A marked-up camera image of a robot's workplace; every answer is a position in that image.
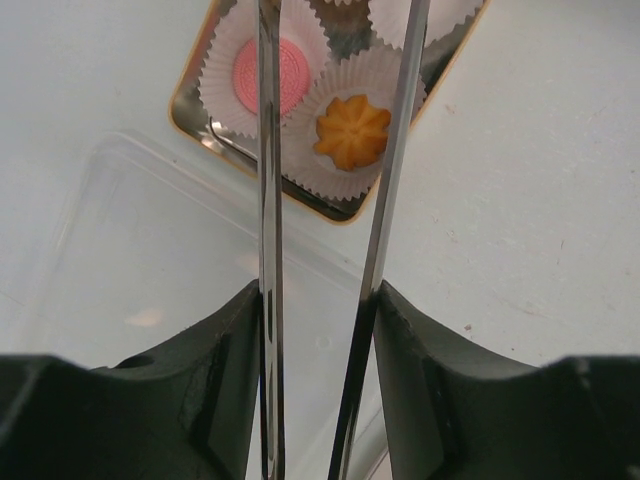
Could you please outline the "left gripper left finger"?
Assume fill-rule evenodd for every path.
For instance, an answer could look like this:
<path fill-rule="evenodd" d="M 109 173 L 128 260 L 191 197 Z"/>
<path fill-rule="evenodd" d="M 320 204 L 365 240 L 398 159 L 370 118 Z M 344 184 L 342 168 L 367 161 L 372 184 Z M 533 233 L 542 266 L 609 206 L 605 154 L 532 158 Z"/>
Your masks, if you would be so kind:
<path fill-rule="evenodd" d="M 5 479 L 241 479 L 259 376 L 258 285 L 112 368 L 1 359 Z"/>

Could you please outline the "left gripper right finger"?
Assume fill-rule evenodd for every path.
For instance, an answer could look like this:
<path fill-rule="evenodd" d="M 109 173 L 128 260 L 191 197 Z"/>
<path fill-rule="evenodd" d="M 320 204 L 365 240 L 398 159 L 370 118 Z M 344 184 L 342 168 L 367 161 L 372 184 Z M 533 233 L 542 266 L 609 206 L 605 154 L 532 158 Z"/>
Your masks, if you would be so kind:
<path fill-rule="evenodd" d="M 380 290 L 374 333 L 396 479 L 635 479 L 639 360 L 534 367 Z"/>

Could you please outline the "orange flower butter cookie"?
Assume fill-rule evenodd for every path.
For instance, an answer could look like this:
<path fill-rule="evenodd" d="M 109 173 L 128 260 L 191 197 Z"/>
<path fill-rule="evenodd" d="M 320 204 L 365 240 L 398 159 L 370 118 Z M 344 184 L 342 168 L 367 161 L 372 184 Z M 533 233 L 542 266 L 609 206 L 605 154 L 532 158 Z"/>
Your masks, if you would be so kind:
<path fill-rule="evenodd" d="M 385 151 L 390 123 L 390 111 L 370 104 L 365 94 L 335 97 L 316 120 L 314 152 L 342 171 L 368 167 Z"/>

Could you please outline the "metal tongs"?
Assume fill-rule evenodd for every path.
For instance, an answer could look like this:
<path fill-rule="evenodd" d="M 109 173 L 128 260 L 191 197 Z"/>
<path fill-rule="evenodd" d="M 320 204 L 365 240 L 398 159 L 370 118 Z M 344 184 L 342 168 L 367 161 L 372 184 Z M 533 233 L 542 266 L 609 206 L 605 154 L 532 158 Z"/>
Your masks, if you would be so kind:
<path fill-rule="evenodd" d="M 257 172 L 259 178 L 259 289 L 261 319 L 261 476 L 285 476 L 285 395 L 283 359 L 282 175 L 280 135 L 280 17 L 278 1 L 257 1 Z M 430 4 L 411 4 L 394 97 L 390 139 L 383 160 L 359 303 L 333 440 L 328 476 L 348 475 L 368 358 L 377 317 L 379 290 L 390 239 Z"/>

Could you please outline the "pink sandwich cookie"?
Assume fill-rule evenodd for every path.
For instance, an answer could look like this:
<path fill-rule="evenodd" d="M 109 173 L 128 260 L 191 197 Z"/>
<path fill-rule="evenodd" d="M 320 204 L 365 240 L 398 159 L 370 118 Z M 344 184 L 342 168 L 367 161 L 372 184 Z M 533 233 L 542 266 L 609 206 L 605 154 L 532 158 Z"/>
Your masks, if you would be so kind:
<path fill-rule="evenodd" d="M 311 70 L 303 51 L 287 39 L 280 41 L 280 114 L 288 114 L 311 85 Z M 257 46 L 249 40 L 238 52 L 232 68 L 232 86 L 240 103 L 257 113 Z"/>

